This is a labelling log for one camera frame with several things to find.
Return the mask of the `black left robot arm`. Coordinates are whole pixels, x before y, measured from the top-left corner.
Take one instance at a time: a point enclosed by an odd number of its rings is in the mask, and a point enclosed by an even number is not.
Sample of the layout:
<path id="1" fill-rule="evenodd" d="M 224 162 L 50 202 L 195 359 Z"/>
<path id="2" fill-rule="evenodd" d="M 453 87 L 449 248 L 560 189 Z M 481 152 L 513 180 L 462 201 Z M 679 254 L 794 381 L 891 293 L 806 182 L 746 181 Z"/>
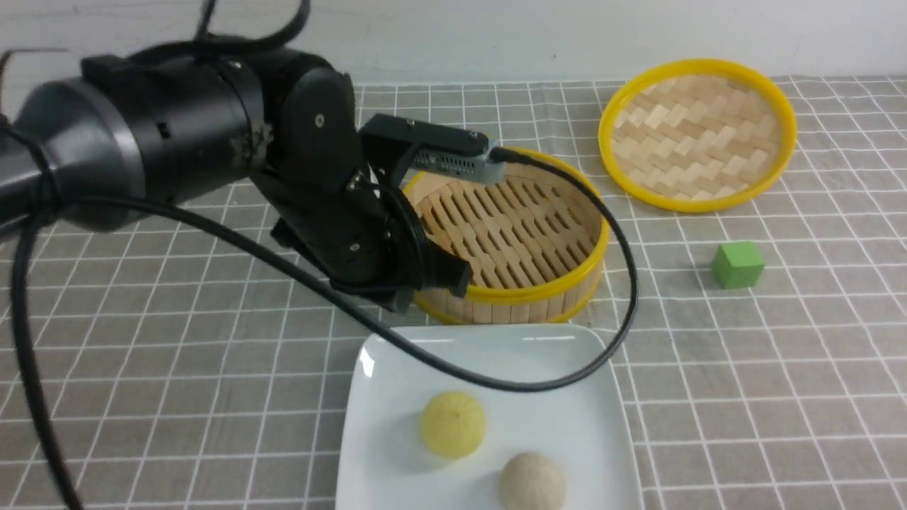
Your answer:
<path id="1" fill-rule="evenodd" d="M 279 246 L 341 293 L 404 311 L 418 291 L 463 297 L 472 280 L 399 188 L 432 142 L 480 151 L 464 130 L 388 114 L 357 128 L 349 75 L 298 50 L 94 56 L 79 76 L 36 87 L 2 125 L 2 238 L 57 195 L 179 205 L 246 178 L 278 213 Z"/>

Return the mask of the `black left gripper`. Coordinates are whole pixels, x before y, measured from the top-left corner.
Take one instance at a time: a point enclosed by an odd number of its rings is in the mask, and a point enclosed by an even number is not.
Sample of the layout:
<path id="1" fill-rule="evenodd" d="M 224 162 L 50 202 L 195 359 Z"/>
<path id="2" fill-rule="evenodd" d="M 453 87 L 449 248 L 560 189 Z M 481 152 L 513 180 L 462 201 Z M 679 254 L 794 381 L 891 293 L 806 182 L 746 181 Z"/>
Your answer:
<path id="1" fill-rule="evenodd" d="M 466 296 L 467 261 L 433 241 L 412 244 L 402 195 L 371 183 L 346 72 L 314 54 L 249 58 L 272 131 L 268 167 L 253 183 L 278 210 L 281 243 L 333 283 L 334 290 L 404 313 L 415 291 Z"/>

